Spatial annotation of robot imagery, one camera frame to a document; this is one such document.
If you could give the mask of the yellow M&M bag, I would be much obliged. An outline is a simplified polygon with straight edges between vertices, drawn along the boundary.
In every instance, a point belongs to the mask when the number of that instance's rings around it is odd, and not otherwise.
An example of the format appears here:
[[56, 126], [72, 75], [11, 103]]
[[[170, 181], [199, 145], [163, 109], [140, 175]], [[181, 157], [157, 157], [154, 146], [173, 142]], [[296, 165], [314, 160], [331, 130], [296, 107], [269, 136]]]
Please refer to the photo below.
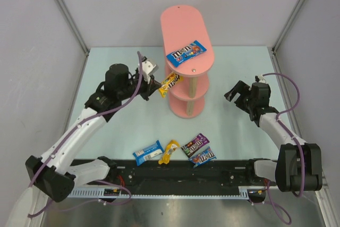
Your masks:
[[161, 97], [165, 98], [170, 89], [183, 80], [184, 78], [181, 75], [171, 72], [161, 83], [161, 87], [158, 89]]

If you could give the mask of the purple M&M bag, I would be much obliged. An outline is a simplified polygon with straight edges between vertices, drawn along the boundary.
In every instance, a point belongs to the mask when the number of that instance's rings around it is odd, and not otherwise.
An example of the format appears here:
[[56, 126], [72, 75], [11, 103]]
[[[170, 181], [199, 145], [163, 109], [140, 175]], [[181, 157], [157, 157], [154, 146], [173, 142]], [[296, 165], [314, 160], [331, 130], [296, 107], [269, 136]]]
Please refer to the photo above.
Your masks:
[[209, 143], [210, 143], [209, 139], [203, 134], [199, 133], [190, 142], [181, 146], [181, 150], [185, 153], [185, 155], [188, 158], [190, 158], [198, 150], [202, 149], [205, 145]]

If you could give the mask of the yellow candy bag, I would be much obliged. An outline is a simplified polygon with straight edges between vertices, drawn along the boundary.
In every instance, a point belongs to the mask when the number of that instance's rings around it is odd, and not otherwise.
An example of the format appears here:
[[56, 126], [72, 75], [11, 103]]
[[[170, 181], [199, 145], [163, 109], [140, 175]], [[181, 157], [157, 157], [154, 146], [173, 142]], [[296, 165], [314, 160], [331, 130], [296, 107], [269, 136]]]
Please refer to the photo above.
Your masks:
[[171, 140], [166, 146], [165, 151], [162, 155], [162, 158], [158, 161], [158, 164], [159, 165], [168, 164], [170, 162], [172, 153], [174, 153], [176, 149], [179, 147], [180, 145], [176, 140]]

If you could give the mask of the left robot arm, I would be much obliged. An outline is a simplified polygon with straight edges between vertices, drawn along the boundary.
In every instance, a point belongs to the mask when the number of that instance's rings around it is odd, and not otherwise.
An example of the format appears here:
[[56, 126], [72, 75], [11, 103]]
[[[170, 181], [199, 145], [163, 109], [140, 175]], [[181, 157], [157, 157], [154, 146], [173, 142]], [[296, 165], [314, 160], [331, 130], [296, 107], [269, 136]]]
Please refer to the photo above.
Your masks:
[[104, 156], [78, 166], [71, 164], [95, 132], [122, 108], [123, 101], [136, 95], [148, 100], [161, 87], [153, 75], [157, 68], [152, 61], [143, 60], [131, 75], [125, 64], [111, 65], [76, 122], [48, 151], [27, 159], [25, 165], [33, 185], [59, 203], [75, 187], [103, 180], [114, 173], [116, 163]]

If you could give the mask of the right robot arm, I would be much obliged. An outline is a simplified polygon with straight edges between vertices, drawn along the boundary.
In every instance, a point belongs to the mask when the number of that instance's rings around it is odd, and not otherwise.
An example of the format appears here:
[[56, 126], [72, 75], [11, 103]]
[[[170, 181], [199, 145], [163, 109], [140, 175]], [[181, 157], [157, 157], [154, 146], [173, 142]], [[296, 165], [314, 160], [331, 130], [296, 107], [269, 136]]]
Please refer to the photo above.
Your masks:
[[282, 192], [318, 191], [322, 188], [321, 149], [299, 137], [278, 117], [278, 110], [269, 105], [271, 88], [258, 80], [251, 86], [243, 81], [224, 97], [249, 115], [277, 146], [276, 160], [255, 159], [255, 176], [273, 181]]

